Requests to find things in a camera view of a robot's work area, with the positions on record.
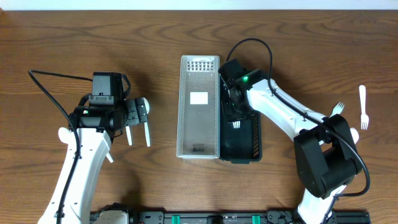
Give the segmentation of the white plastic fork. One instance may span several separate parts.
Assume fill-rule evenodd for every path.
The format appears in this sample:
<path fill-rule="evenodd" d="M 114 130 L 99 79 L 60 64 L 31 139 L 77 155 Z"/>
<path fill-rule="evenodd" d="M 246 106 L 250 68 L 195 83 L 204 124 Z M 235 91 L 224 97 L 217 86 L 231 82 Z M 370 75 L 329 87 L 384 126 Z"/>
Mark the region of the white plastic fork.
<path fill-rule="evenodd" d="M 239 129 L 240 125 L 241 125 L 241 122 L 240 121 L 234 121 L 234 122 L 232 122 L 232 125 L 233 125 L 234 129 Z"/>
<path fill-rule="evenodd" d="M 356 144 L 359 141 L 359 133 L 356 128 L 350 128 L 351 135 L 354 143 Z"/>
<path fill-rule="evenodd" d="M 360 85 L 358 89 L 361 106 L 361 129 L 367 130 L 369 126 L 369 116 L 366 113 L 366 87 L 364 85 Z"/>

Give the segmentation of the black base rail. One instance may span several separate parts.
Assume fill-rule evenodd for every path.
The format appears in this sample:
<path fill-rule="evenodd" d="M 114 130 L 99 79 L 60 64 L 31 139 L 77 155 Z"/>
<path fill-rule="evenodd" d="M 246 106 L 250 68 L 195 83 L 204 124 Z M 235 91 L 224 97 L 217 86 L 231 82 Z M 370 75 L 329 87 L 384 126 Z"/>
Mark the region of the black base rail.
<path fill-rule="evenodd" d="M 268 210 L 265 212 L 205 213 L 136 211 L 120 203 L 90 213 L 90 223 L 126 224 L 284 224 L 303 223 L 294 210 Z"/>

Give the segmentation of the pale blue plastic fork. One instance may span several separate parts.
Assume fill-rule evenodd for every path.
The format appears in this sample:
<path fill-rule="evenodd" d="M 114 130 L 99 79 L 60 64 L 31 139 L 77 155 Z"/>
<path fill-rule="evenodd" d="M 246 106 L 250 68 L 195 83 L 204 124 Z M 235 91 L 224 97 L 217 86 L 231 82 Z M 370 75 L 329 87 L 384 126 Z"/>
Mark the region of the pale blue plastic fork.
<path fill-rule="evenodd" d="M 330 117 L 332 117 L 332 116 L 334 116 L 336 114 L 341 114 L 343 112 L 344 108 L 345 108 L 345 104 L 344 103 L 342 103 L 342 102 L 337 103 L 333 107 Z"/>

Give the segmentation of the white plastic spoon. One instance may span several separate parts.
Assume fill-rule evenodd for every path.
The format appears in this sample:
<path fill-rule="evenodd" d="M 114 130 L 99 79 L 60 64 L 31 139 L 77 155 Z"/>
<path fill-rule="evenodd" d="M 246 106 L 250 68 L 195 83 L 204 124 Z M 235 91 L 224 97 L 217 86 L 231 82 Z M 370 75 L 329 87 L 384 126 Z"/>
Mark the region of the white plastic spoon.
<path fill-rule="evenodd" d="M 125 130 L 126 130 L 126 137 L 127 137 L 128 144 L 129 144 L 130 146 L 132 146 L 132 134 L 131 134 L 131 129 L 130 129 L 129 126 L 126 126 L 126 127 L 125 127 Z"/>
<path fill-rule="evenodd" d="M 114 161 L 113 161 L 113 158 L 111 157 L 111 154 L 110 153 L 107 153 L 106 154 L 106 158 L 108 159 L 108 161 L 110 162 L 110 163 L 113 163 Z"/>
<path fill-rule="evenodd" d="M 144 123 L 144 132 L 145 132 L 145 138 L 146 138 L 147 147 L 150 147 L 150 132 L 149 132 L 148 122 Z"/>

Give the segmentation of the black perforated plastic basket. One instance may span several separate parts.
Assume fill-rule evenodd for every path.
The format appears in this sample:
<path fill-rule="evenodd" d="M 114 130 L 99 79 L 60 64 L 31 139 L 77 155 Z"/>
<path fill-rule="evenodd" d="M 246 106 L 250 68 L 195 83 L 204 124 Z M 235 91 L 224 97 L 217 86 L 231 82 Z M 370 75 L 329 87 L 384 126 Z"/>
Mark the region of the black perforated plastic basket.
<path fill-rule="evenodd" d="M 220 77 L 221 87 L 224 82 Z M 223 117 L 220 106 L 220 159 L 233 164 L 248 164 L 262 159 L 261 114 L 254 111 L 251 119 L 241 120 L 239 129 Z"/>

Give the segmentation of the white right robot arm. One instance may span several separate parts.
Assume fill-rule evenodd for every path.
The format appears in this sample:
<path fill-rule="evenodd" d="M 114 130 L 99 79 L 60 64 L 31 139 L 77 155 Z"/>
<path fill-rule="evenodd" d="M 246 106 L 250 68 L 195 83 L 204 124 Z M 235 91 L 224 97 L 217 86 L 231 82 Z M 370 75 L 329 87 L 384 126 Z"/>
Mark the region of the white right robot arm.
<path fill-rule="evenodd" d="M 368 173 L 344 117 L 317 113 L 281 90 L 262 70 L 221 68 L 228 121 L 262 113 L 294 143 L 298 177 L 305 186 L 297 215 L 302 223 L 326 223 L 335 202 L 360 172 Z"/>

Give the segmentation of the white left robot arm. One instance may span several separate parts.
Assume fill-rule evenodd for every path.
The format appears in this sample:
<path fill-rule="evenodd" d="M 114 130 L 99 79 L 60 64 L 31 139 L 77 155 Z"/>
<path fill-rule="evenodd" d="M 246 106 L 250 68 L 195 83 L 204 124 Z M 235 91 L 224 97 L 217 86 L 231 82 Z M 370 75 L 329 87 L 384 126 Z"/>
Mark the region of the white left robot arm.
<path fill-rule="evenodd" d="M 116 131 L 129 133 L 130 126 L 147 124 L 146 98 L 128 100 L 110 94 L 85 95 L 67 115 L 69 128 L 60 128 L 67 155 L 51 201 L 39 223 L 89 223 L 96 183 Z"/>

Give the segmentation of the clear perforated plastic basket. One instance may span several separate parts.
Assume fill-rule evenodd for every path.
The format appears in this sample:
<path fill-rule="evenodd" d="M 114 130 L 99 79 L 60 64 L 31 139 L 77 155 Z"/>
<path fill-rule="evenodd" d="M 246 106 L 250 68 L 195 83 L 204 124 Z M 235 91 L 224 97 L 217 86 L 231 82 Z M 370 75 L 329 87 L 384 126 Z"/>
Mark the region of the clear perforated plastic basket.
<path fill-rule="evenodd" d="M 182 159 L 220 156 L 220 58 L 183 55 L 180 62 L 177 152 Z"/>

